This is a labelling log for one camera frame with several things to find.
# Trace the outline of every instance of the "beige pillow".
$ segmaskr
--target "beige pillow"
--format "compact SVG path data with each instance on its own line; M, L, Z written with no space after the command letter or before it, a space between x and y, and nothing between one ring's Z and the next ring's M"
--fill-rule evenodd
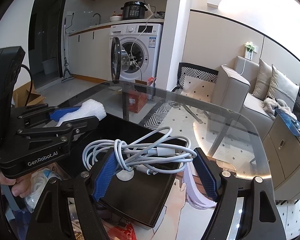
M252 95L260 100L265 100L272 76L272 67L259 59L259 72L256 81L256 86Z
M298 91L299 86L294 84L272 64L272 77L267 96L282 99L292 111Z

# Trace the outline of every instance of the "cabinet handle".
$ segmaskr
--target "cabinet handle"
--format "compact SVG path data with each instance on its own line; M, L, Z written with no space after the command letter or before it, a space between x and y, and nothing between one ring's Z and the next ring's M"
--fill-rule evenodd
M279 150L283 147L284 145L284 140L281 141L280 145L279 145Z

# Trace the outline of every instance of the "silver bolt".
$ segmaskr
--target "silver bolt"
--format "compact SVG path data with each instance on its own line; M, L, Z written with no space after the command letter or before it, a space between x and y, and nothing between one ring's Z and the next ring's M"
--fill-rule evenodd
M83 178L86 178L86 177L89 176L89 172L88 171L83 171L83 172L81 172L80 176L83 177Z
M231 173L230 173L229 171L223 171L223 172L222 172L222 175L223 175L224 177L229 178L229 177L231 176Z
M256 180L256 182L258 182L258 183L261 183L261 182L263 181L263 179L262 179L261 177L259 177L259 176L257 176L257 177L255 178L255 180Z
M56 177L52 177L51 179L49 179L49 182L51 184L55 183L57 181L57 178Z

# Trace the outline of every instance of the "red box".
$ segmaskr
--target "red box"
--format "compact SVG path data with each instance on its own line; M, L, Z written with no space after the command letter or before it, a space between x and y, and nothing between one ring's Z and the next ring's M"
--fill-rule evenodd
M129 92L129 101L128 101L128 109L131 112L139 113L139 111L145 106L148 102L147 94L130 91Z

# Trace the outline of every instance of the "rice cooker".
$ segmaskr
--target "rice cooker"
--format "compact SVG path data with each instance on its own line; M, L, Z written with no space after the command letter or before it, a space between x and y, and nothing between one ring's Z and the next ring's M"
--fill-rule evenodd
M145 3L139 1L126 2L124 7L121 7L123 10L122 20L144 19L145 11L148 10L145 5Z

